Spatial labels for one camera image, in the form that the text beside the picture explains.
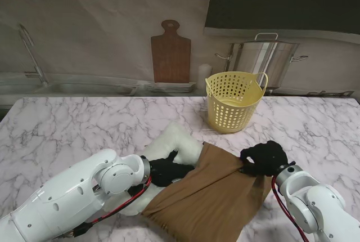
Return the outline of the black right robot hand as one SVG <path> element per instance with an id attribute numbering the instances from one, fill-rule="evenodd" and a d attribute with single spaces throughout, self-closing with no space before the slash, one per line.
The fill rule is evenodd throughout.
<path id="1" fill-rule="evenodd" d="M 239 171 L 250 176 L 276 176 L 289 165 L 282 146 L 275 141 L 243 149 L 240 160 L 242 167 Z"/>

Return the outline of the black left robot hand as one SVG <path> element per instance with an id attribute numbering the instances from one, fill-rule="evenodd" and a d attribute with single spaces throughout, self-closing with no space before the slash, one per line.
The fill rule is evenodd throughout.
<path id="1" fill-rule="evenodd" d="M 183 179 L 190 171 L 194 170 L 193 165 L 178 164 L 174 162 L 178 151 L 173 150 L 167 158 L 160 158 L 150 161 L 152 183 L 159 187 L 167 187 L 174 180 Z"/>

